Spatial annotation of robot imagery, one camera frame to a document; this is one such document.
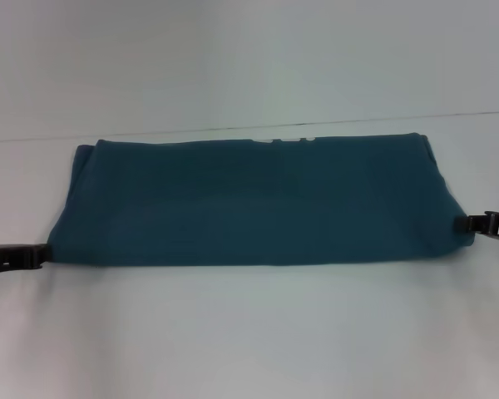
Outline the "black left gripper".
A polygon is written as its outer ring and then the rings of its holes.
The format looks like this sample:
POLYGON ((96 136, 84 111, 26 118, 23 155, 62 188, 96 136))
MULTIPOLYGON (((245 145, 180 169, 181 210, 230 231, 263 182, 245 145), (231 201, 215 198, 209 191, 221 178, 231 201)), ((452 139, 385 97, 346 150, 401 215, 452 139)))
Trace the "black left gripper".
POLYGON ((48 244, 0 245, 0 273, 41 268, 51 261, 51 246, 48 244))

